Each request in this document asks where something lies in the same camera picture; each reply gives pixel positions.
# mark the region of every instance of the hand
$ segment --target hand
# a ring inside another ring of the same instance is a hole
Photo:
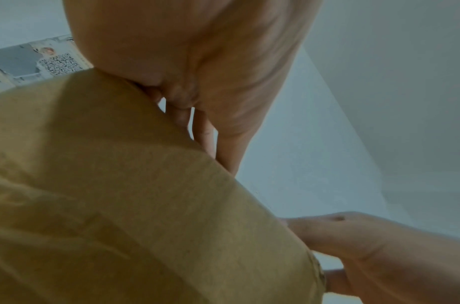
[[[64,0],[99,69],[145,87],[236,174],[322,0]],[[216,152],[213,127],[218,131]]]
[[[460,304],[460,241],[359,213],[286,220],[315,251],[338,257],[327,292],[365,304]]]

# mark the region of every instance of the white ceiling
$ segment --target white ceiling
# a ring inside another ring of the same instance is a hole
[[[325,0],[305,47],[383,174],[460,171],[460,0]]]

